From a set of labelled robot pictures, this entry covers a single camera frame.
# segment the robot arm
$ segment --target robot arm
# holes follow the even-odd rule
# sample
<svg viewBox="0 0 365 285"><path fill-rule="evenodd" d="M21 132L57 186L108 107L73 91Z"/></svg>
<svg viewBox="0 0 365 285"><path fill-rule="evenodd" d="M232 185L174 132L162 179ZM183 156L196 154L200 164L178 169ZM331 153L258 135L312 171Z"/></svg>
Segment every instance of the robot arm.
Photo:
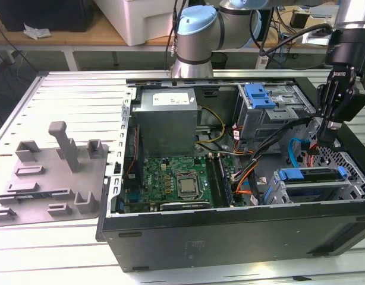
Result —
<svg viewBox="0 0 365 285"><path fill-rule="evenodd" d="M171 75L212 77L213 50L240 48L250 40L252 10L324 2L327 1L223 0L218 12L209 6L187 8L181 14L177 59ZM251 23L255 37L259 33L259 17L253 17ZM355 87L356 78L365 71L365 0L341 0L325 62L333 68L327 83L318 88L318 111L323 121L317 143L330 146L342 123L351 121L365 106L365 92Z"/></svg>

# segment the gray plastic peg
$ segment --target gray plastic peg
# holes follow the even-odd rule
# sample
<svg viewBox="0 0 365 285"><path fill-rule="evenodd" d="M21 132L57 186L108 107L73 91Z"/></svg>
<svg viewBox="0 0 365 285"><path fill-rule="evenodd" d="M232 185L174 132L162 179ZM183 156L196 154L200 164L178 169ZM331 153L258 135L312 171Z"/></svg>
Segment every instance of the gray plastic peg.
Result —
<svg viewBox="0 0 365 285"><path fill-rule="evenodd" d="M72 172L78 172L78 152L66 136L66 123L63 121L51 122L51 125L49 126L49 134L56 138L61 152L69 165L70 170Z"/></svg>

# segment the wooden desk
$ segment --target wooden desk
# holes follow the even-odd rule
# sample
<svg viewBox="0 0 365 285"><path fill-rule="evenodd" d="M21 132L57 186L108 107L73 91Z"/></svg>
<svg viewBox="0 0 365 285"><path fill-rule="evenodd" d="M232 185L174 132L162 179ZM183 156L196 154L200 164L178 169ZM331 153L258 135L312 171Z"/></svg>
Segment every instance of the wooden desk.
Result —
<svg viewBox="0 0 365 285"><path fill-rule="evenodd" d="M292 11L295 7L287 7L286 11ZM282 15L286 23L289 23L291 13ZM308 25L318 24L319 20L309 19ZM74 58L76 51L108 51L113 52L114 61L117 61L116 52L123 51L153 51L162 52L165 50L168 37L161 37L147 41L144 45L127 46L123 38L102 13L95 15L94 21L85 33L70 33L66 31L53 31L52 36L44 39L33 40L22 32L8 32L3 25L0 25L4 35L19 50L56 50L63 52L71 71L78 71L78 65ZM265 46L272 47L278 42L277 32L270 30ZM12 46L0 34L0 50L13 50ZM241 49L225 50L225 52L257 52L255 45L242 47ZM291 49L294 53L323 53L324 48L308 45L297 45Z"/></svg>

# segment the ram slot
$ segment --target ram slot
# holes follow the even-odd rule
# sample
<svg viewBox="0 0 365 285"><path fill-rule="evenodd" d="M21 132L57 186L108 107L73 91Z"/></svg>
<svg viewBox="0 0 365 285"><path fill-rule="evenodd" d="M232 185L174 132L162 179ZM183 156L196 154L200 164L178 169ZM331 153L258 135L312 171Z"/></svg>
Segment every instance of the ram slot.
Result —
<svg viewBox="0 0 365 285"><path fill-rule="evenodd" d="M220 191L220 184L216 178L216 171L213 159L211 157L205 158L206 171L207 171L207 179L209 181L210 192L212 194L212 202L215 208L222 207L222 197Z"/></svg>
<svg viewBox="0 0 365 285"><path fill-rule="evenodd" d="M229 198L227 197L227 194L226 194L226 185L224 182L224 170L221 166L220 159L221 159L220 157L215 157L213 159L214 169L215 169L215 173L216 173L216 180L217 180L217 184L218 184L219 195L220 195L221 201L222 201L222 206L229 207L229 202L228 202Z"/></svg>

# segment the yellow wire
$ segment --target yellow wire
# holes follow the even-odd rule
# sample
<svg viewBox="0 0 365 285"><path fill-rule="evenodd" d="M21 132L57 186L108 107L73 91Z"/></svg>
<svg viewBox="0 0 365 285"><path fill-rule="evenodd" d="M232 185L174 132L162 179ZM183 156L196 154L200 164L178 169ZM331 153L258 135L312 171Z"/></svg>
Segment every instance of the yellow wire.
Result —
<svg viewBox="0 0 365 285"><path fill-rule="evenodd" d="M207 141L196 141L196 144L208 144L208 143L212 143L212 142L214 143L215 141L220 140L224 136L226 125L224 124L223 120L212 109L209 109L208 107L204 107L204 106L202 107L202 109L208 110L212 115L214 115L220 121L220 123L222 125L222 132L216 138L213 138L213 139L207 140Z"/></svg>

